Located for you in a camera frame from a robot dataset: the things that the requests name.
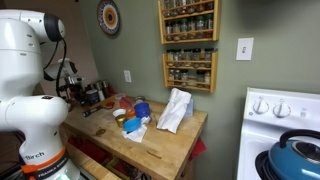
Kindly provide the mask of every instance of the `electrical outlet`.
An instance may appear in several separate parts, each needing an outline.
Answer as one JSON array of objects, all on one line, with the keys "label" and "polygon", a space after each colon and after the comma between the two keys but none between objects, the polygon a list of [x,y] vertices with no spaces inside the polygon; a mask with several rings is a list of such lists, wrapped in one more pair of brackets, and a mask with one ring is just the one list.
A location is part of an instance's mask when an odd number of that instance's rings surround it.
[{"label": "electrical outlet", "polygon": [[251,60],[254,38],[238,39],[237,60]]},{"label": "electrical outlet", "polygon": [[131,83],[132,81],[131,81],[130,71],[129,71],[129,70],[124,70],[123,73],[124,73],[124,80],[125,80],[125,82]]}]

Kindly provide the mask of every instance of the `small bowl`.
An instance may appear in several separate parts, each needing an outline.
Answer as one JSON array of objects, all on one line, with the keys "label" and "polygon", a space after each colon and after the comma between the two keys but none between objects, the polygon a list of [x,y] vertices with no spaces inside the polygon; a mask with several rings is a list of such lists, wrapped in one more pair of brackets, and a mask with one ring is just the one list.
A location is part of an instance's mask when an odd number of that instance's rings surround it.
[{"label": "small bowl", "polygon": [[113,114],[114,117],[117,117],[117,116],[119,116],[121,114],[126,114],[126,110],[125,109],[117,109],[117,110],[113,111],[112,114]]},{"label": "small bowl", "polygon": [[141,119],[140,118],[132,118],[127,120],[123,125],[122,128],[127,131],[127,133],[131,133],[141,126]]}]

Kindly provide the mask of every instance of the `white stove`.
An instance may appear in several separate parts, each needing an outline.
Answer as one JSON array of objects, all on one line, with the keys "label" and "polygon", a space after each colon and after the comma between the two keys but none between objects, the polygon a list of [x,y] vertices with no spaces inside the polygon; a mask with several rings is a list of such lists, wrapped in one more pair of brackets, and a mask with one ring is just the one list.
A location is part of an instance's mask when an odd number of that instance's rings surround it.
[{"label": "white stove", "polygon": [[[260,180],[255,159],[291,129],[320,131],[320,95],[248,88],[241,130],[238,180]],[[320,145],[312,138],[294,138]]]}]

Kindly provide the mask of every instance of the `wooden spice rack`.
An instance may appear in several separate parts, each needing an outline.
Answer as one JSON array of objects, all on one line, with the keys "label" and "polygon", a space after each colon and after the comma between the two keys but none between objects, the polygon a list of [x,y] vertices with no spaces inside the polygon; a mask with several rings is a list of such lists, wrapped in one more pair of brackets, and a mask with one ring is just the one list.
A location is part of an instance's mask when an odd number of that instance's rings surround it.
[{"label": "wooden spice rack", "polygon": [[[164,17],[163,12],[165,11],[170,11],[170,10],[175,10],[179,8],[184,8],[184,7],[189,7],[189,6],[196,6],[200,4],[206,4],[206,3],[214,3],[214,9],[213,10],[205,10],[202,12],[194,12],[192,14],[184,14],[184,15],[177,15],[175,17]],[[161,38],[161,44],[172,44],[172,43],[185,43],[185,42],[203,42],[203,41],[217,41],[219,39],[219,33],[220,33],[220,0],[205,0],[193,4],[188,4],[185,6],[178,6],[175,8],[169,8],[165,9],[164,3],[161,1],[158,1],[158,12],[159,12],[159,24],[160,24],[160,38]],[[165,32],[165,24],[166,22],[170,21],[176,21],[182,18],[188,18],[188,17],[195,17],[199,15],[205,15],[205,14],[212,14],[213,17],[213,29],[208,29],[208,30],[198,30],[198,31],[187,31],[187,33],[209,33],[211,34],[210,38],[199,38],[199,39],[186,39],[186,40],[171,40],[168,41],[166,39],[167,36],[174,36],[174,35],[180,35],[180,34],[185,34],[186,32],[183,33],[170,33],[166,34]]]},{"label": "wooden spice rack", "polygon": [[[216,79],[217,79],[217,59],[218,59],[218,52],[215,51],[212,53],[211,56],[211,61],[206,61],[206,60],[179,60],[179,61],[169,61],[168,60],[168,55],[166,53],[162,54],[162,60],[163,60],[163,72],[164,72],[164,84],[165,87],[175,87],[175,88],[184,88],[184,89],[195,89],[195,90],[201,90],[201,91],[207,91],[210,93],[213,93],[215,88],[216,88]],[[168,63],[175,63],[175,62],[179,62],[179,63],[204,63],[204,64],[211,64],[210,68],[205,68],[205,67],[199,67],[199,68],[194,68],[193,66],[179,66],[179,67],[175,67],[175,66],[169,66]],[[211,77],[210,77],[210,84],[207,83],[203,83],[203,82],[194,82],[194,84],[202,84],[205,87],[197,87],[197,86],[190,86],[188,85],[188,82],[190,81],[183,81],[183,80],[170,80],[169,79],[169,70],[170,69],[188,69],[188,70],[204,70],[204,71],[210,71]],[[176,85],[176,84],[170,84],[172,82],[185,82],[187,83],[186,86],[182,86],[182,85]]]}]

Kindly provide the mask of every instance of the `decorative wall plate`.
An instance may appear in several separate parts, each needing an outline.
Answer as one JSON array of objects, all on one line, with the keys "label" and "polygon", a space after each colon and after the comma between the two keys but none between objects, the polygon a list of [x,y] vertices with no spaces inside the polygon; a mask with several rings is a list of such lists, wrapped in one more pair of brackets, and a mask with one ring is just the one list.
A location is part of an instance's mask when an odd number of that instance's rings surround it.
[{"label": "decorative wall plate", "polygon": [[116,34],[120,27],[120,14],[117,5],[112,0],[101,0],[97,12],[101,29],[109,35]]}]

